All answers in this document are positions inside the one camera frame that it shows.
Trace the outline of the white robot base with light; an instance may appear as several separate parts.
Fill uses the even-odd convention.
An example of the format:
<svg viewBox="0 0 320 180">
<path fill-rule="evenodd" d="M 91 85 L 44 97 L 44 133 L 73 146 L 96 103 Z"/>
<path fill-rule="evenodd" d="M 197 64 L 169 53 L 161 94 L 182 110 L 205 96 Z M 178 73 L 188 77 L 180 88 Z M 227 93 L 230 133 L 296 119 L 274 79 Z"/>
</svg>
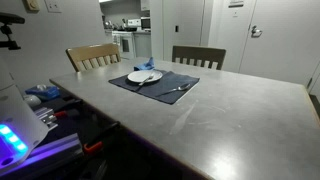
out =
<svg viewBox="0 0 320 180">
<path fill-rule="evenodd" d="M 48 127 L 24 101 L 0 60 L 0 175 L 25 161 L 47 134 Z"/>
</svg>

